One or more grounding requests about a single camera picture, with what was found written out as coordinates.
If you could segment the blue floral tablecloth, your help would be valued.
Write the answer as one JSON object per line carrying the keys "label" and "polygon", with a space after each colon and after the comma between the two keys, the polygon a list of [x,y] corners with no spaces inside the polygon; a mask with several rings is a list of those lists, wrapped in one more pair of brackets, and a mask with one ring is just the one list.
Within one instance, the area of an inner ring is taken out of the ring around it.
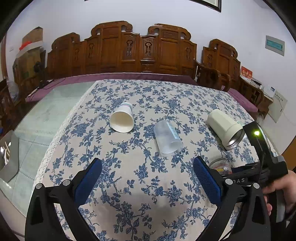
{"label": "blue floral tablecloth", "polygon": [[[128,133],[110,127],[110,116],[123,102],[133,107]],[[223,91],[173,82],[101,80],[90,87],[53,138],[35,183],[57,186],[99,158],[103,170],[80,213],[100,240],[195,240],[216,208],[192,170],[225,158],[233,167],[258,160],[249,140],[225,151],[207,125],[220,109],[246,125],[252,117]],[[183,148],[159,154],[154,125],[168,120]]]}

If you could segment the wall electrical panel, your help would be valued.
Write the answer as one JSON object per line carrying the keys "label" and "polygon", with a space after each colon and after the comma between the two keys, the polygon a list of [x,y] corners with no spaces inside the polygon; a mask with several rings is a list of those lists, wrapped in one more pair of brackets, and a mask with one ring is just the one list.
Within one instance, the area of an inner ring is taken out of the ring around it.
{"label": "wall electrical panel", "polygon": [[266,35],[265,48],[281,56],[285,55],[285,42],[280,39]]}

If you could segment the carved wooden sofa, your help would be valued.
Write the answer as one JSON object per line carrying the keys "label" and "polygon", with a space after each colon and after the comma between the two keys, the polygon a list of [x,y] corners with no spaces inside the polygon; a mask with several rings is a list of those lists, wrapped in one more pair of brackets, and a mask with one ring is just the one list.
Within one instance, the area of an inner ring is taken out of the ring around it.
{"label": "carved wooden sofa", "polygon": [[48,53],[53,79],[98,73],[196,74],[197,45],[182,27],[154,24],[142,36],[127,21],[101,23],[84,41],[77,33],[57,38]]}

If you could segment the floral printed glass cup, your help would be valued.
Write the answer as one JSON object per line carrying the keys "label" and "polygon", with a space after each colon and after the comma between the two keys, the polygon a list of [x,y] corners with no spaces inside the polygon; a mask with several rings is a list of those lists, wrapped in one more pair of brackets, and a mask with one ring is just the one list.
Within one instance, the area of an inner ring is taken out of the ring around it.
{"label": "floral printed glass cup", "polygon": [[225,158],[218,158],[209,164],[210,169],[218,171],[221,175],[232,174],[231,166]]}

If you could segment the white paper cup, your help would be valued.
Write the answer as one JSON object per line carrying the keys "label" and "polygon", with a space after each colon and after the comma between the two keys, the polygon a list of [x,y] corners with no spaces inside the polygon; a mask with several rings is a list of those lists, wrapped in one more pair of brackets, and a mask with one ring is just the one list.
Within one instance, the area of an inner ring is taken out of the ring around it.
{"label": "white paper cup", "polygon": [[119,133],[128,133],[133,129],[133,107],[129,102],[123,102],[110,116],[110,127]]}

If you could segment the red sign card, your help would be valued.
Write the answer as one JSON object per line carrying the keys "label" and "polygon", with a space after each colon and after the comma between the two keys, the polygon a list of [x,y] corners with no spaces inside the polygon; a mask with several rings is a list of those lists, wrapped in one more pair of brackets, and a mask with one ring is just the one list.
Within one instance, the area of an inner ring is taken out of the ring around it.
{"label": "red sign card", "polygon": [[245,68],[244,66],[241,66],[240,76],[251,80],[252,79],[252,71]]}

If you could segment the translucent plastic cup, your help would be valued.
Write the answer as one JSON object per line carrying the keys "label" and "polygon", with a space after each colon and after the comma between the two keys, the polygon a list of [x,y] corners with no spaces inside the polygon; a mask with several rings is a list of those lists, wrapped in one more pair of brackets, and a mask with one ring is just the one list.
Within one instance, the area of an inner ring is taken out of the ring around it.
{"label": "translucent plastic cup", "polygon": [[183,148],[180,137],[168,120],[159,121],[154,125],[154,136],[159,154],[163,157],[178,154]]}

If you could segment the cardboard box stack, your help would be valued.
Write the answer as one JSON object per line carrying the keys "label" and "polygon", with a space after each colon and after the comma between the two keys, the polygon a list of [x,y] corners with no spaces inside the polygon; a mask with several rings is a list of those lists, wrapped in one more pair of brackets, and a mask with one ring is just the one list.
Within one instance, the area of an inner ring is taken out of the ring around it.
{"label": "cardboard box stack", "polygon": [[43,28],[36,27],[22,38],[22,44],[13,63],[14,81],[20,85],[25,79],[35,76],[36,64],[45,65],[46,49],[43,42]]}

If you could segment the white leaning panel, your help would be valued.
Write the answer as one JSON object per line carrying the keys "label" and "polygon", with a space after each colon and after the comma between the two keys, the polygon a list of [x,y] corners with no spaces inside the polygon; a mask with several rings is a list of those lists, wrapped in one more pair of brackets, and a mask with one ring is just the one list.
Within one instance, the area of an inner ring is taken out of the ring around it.
{"label": "white leaning panel", "polygon": [[287,99],[276,90],[273,96],[273,103],[269,106],[268,111],[269,116],[275,123],[280,119],[286,104]]}

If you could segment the wooden side table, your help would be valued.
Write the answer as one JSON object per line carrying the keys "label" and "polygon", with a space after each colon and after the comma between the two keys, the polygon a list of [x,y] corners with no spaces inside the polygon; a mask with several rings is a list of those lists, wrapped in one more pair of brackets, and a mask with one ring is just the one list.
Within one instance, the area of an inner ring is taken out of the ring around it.
{"label": "wooden side table", "polygon": [[269,106],[273,103],[273,99],[265,95],[261,89],[240,77],[238,91],[258,108],[258,112],[263,117],[268,114]]}

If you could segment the framed wall picture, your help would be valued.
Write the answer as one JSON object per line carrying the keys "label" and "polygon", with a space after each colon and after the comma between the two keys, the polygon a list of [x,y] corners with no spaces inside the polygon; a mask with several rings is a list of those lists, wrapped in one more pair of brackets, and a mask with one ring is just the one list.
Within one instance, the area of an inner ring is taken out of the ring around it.
{"label": "framed wall picture", "polygon": [[222,10],[222,0],[190,0],[190,1],[199,3],[201,5],[204,5],[218,12],[221,12]]}

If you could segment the cream steel thermos cup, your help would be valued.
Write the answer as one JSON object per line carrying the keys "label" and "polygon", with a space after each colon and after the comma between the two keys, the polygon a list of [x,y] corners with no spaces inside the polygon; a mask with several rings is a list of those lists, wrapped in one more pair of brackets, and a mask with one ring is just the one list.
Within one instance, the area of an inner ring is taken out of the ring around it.
{"label": "cream steel thermos cup", "polygon": [[207,123],[227,151],[234,149],[244,138],[245,131],[242,125],[219,109],[210,112]]}

